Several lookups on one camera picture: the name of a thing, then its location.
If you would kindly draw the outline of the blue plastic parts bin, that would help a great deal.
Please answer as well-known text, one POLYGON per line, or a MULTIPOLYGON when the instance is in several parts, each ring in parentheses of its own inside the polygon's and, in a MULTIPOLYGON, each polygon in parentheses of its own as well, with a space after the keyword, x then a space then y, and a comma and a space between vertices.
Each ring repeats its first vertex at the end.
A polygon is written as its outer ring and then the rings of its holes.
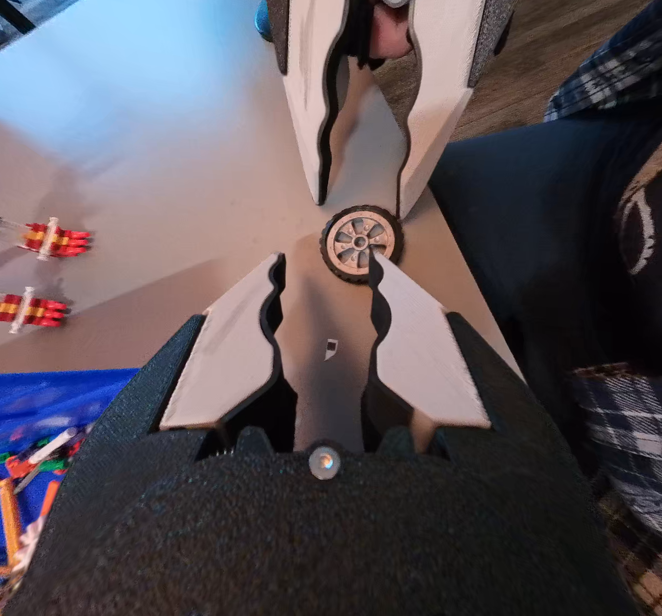
MULTIPOLYGON (((19 453, 67 428, 94 423, 138 369, 1 375, 1 454, 19 453)), ((1 583, 1 604, 21 579, 1 583)))

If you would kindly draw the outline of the person's right hand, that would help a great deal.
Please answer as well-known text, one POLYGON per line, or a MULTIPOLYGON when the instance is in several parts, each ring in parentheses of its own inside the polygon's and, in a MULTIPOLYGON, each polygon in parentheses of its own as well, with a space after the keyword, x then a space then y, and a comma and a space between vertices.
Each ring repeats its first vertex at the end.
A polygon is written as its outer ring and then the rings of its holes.
POLYGON ((409 6, 392 8, 377 2, 373 10, 370 58, 395 60, 412 50, 409 38, 409 6))

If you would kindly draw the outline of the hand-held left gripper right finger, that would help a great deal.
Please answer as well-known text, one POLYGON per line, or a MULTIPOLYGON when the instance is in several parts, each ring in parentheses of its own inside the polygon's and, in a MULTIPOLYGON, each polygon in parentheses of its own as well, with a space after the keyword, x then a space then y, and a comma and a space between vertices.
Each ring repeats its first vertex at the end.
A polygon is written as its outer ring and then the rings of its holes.
POLYGON ((363 448, 374 453, 404 428, 426 453, 440 428, 491 429, 447 309, 383 254, 369 258, 377 334, 361 396, 363 448))

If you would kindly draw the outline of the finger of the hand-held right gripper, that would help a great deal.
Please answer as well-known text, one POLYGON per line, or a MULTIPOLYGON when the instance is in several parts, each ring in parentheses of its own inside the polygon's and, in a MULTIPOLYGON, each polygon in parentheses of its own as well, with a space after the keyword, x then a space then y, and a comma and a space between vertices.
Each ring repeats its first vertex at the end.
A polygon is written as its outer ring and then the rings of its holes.
POLYGON ((410 0, 409 35, 418 90, 407 115, 407 156, 398 175, 397 216, 420 198, 473 90, 473 64, 485 0, 410 0))
POLYGON ((302 169, 313 202, 328 195, 330 131, 338 116, 336 77, 350 0, 289 0, 283 83, 302 169))

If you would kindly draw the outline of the black rubber toy tyre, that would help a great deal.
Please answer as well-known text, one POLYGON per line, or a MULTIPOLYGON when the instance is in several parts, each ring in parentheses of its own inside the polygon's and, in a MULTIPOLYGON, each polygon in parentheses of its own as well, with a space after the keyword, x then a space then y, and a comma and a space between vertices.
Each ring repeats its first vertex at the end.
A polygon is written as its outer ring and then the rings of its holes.
POLYGON ((358 205, 343 209, 327 222, 319 247, 334 276, 346 283, 365 285, 373 253, 399 263, 404 232, 401 222, 386 209, 358 205))

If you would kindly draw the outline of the grey toy wheel hub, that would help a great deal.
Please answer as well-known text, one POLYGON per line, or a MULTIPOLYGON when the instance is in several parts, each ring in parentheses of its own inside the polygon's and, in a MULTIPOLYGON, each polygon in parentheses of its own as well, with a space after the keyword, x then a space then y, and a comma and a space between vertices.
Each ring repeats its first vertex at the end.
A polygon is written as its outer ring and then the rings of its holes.
POLYGON ((331 225, 325 247, 330 263, 344 277, 365 279, 371 254, 376 252, 392 259, 400 244, 395 222, 385 213, 360 208, 331 225))

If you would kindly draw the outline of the wooden top desk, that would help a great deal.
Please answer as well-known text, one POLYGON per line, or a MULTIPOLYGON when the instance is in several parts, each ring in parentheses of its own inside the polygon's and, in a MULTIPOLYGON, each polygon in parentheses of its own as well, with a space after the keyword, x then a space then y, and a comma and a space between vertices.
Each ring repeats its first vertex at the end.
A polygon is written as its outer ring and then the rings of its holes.
POLYGON ((0 1, 1 17, 20 34, 28 34, 36 29, 37 26, 18 8, 14 7, 12 0, 0 1))

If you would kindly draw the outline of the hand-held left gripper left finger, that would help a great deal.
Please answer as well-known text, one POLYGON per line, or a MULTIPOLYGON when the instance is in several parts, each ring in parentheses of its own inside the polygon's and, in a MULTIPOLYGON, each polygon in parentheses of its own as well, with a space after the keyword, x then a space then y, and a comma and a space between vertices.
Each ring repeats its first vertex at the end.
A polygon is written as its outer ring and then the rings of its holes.
POLYGON ((205 310, 160 431, 213 430, 231 448, 260 428, 276 453, 293 452, 297 394, 275 337, 286 268, 284 253, 271 254, 205 310))

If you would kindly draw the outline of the pile of colourful toy pieces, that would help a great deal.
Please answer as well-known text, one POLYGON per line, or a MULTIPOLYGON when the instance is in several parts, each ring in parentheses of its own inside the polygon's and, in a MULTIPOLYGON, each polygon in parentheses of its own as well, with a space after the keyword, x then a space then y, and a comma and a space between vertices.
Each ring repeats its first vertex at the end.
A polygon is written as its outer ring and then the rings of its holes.
POLYGON ((63 478, 93 427, 67 428, 1 454, 1 583, 27 571, 63 478))

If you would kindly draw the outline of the red yellow toy foot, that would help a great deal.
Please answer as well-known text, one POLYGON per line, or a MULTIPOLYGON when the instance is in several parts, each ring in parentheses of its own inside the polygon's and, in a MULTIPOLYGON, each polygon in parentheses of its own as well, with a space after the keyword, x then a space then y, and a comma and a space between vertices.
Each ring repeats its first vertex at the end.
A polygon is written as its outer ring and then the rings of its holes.
POLYGON ((59 328, 69 312, 63 302, 36 297, 32 287, 25 287, 21 295, 1 293, 1 323, 8 324, 13 335, 29 326, 59 328))
POLYGON ((77 257, 89 251, 93 234, 62 228, 56 217, 45 224, 17 224, 16 245, 37 255, 39 260, 77 257))

